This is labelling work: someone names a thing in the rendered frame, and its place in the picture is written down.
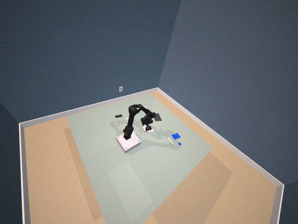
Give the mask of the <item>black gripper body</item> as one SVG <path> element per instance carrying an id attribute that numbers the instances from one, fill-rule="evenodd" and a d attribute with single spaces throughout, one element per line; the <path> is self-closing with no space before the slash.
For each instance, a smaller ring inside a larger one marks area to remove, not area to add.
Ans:
<path id="1" fill-rule="evenodd" d="M 145 118 L 141 118 L 141 121 L 143 121 L 143 123 L 147 126 L 146 127 L 147 131 L 152 129 L 151 126 L 148 125 L 150 121 L 146 121 Z"/>

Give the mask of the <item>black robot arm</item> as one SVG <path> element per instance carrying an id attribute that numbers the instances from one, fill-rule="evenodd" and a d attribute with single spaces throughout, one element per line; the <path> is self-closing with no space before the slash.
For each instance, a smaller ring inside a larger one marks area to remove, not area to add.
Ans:
<path id="1" fill-rule="evenodd" d="M 136 109 L 136 108 L 139 108 L 139 109 Z M 146 121 L 150 121 L 150 123 L 153 123 L 153 120 L 152 118 L 156 117 L 156 114 L 155 112 L 151 112 L 150 110 L 144 108 L 141 104 L 138 104 L 138 105 L 131 105 L 128 109 L 129 111 L 129 119 L 128 119 L 128 124 L 127 126 L 125 127 L 125 129 L 123 130 L 124 132 L 124 138 L 125 140 L 128 140 L 131 138 L 131 135 L 132 135 L 132 132 L 133 132 L 133 120 L 134 120 L 134 116 L 140 112 L 140 110 L 142 110 L 143 112 L 146 113 L 146 116 L 145 117 L 145 120 Z"/>

